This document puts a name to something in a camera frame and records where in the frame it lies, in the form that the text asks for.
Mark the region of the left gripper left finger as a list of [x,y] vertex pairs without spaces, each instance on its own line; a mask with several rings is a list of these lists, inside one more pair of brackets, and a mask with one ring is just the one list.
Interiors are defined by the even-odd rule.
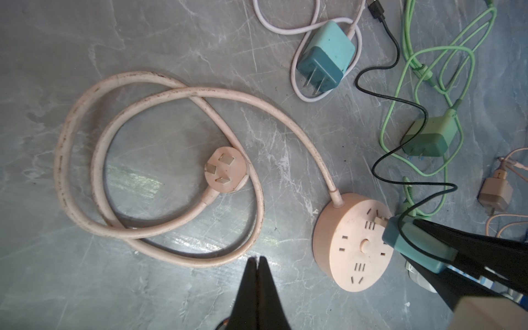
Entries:
[[258,303],[257,260],[250,257],[226,329],[257,329]]

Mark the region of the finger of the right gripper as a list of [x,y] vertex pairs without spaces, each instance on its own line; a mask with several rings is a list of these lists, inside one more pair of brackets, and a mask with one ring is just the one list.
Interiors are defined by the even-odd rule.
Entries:
[[431,221],[416,219],[416,227],[457,251],[446,265],[466,274],[501,283],[527,294],[527,244],[463,232]]
[[[458,272],[445,269],[436,274],[423,268],[410,258],[405,256],[404,258],[409,261],[412,266],[417,267],[426,280],[437,290],[440,297],[452,311],[455,310],[455,307],[461,302],[462,298],[498,298],[500,296],[495,291],[464,277]],[[487,267],[493,269],[495,272],[495,275],[491,275],[491,277],[505,277],[505,262],[500,259],[491,258],[490,260],[485,260],[484,258],[477,259],[460,254],[456,258],[456,264],[460,268],[464,268],[466,272],[474,272],[477,275],[484,274],[485,267]]]

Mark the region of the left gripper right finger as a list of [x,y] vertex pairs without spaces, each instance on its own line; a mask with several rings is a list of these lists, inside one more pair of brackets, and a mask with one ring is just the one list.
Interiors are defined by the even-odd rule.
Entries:
[[268,260],[261,256],[257,268],[257,329],[287,329],[287,321]]

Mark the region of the teal charger with black cable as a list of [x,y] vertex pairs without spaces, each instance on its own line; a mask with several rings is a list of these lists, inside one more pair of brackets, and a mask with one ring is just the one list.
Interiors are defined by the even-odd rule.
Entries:
[[[387,245],[433,273],[438,274],[448,267],[446,263],[427,257],[405,241],[397,229],[397,219],[398,217],[391,217],[389,219],[382,235],[382,240]],[[415,246],[429,254],[434,254],[437,258],[449,261],[455,260],[458,253],[456,249],[449,247],[447,244],[434,238],[434,236],[429,235],[414,225],[412,221],[413,218],[406,218],[402,226],[402,231]]]

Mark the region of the pink charger adapter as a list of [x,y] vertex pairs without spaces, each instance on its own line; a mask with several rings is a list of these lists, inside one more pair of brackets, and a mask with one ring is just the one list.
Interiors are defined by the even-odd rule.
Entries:
[[510,205],[513,188],[507,181],[507,171],[495,170],[492,177],[483,182],[478,194],[478,202],[485,208],[486,213],[493,215],[495,212],[504,212]]

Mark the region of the teal charger with white cable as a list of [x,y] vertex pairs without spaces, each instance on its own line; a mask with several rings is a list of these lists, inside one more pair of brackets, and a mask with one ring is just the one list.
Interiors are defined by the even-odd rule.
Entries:
[[318,29],[301,54],[296,69],[305,77],[305,85],[314,88],[318,96],[335,89],[345,77],[359,47],[334,21],[328,21]]

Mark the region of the white blue power strip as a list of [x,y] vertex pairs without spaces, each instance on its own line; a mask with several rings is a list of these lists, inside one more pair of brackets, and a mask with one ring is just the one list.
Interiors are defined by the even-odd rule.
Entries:
[[406,261],[406,270],[409,278],[420,287],[440,295],[446,305],[452,310],[465,296],[497,297],[501,295],[515,303],[519,303],[523,295],[516,294],[514,290],[497,292],[493,290],[494,284],[491,280],[481,277],[475,279],[464,272],[449,266],[439,274],[416,264],[414,261]]

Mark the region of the round pink power socket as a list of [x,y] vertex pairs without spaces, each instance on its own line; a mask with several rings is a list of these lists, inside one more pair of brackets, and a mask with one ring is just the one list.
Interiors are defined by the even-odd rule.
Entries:
[[348,292],[370,288],[388,268],[393,248],[382,240],[384,227],[375,218],[390,218],[388,206],[355,193],[342,195],[344,205],[329,202],[316,222],[312,250],[318,267]]

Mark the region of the green charger upper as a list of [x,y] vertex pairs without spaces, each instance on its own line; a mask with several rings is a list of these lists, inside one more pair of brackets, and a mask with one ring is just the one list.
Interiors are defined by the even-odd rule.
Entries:
[[448,109],[443,116],[428,119],[423,130],[424,119],[417,119],[401,139],[403,151],[409,156],[441,157],[451,145],[456,133],[457,112]]

